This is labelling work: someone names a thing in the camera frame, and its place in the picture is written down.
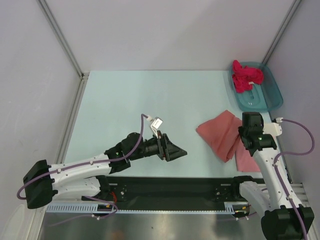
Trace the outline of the salmon t shirt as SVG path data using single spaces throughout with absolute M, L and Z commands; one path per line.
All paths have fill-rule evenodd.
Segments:
M 224 163 L 245 148 L 238 128 L 242 121 L 228 110 L 196 128 L 197 134 L 208 144 L 213 153 Z

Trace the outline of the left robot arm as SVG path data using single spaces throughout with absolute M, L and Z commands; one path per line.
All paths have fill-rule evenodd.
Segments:
M 89 200 L 93 197 L 105 200 L 111 193 L 107 176 L 130 168 L 132 161 L 157 156 L 162 161 L 171 162 L 187 154 L 161 131 L 150 139 L 132 132 L 114 147 L 75 164 L 49 164 L 45 159 L 37 161 L 23 177 L 24 200 L 31 210 L 56 199 Z

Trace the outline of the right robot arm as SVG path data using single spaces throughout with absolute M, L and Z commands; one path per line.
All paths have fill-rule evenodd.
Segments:
M 259 167 L 267 193 L 250 179 L 230 188 L 231 196 L 246 199 L 260 217 L 261 229 L 267 240 L 306 240 L 315 218 L 311 207 L 303 203 L 293 190 L 281 164 L 281 157 L 294 152 L 280 152 L 276 138 L 283 133 L 282 117 L 264 123 L 259 112 L 243 112 L 238 128 L 240 139 Z

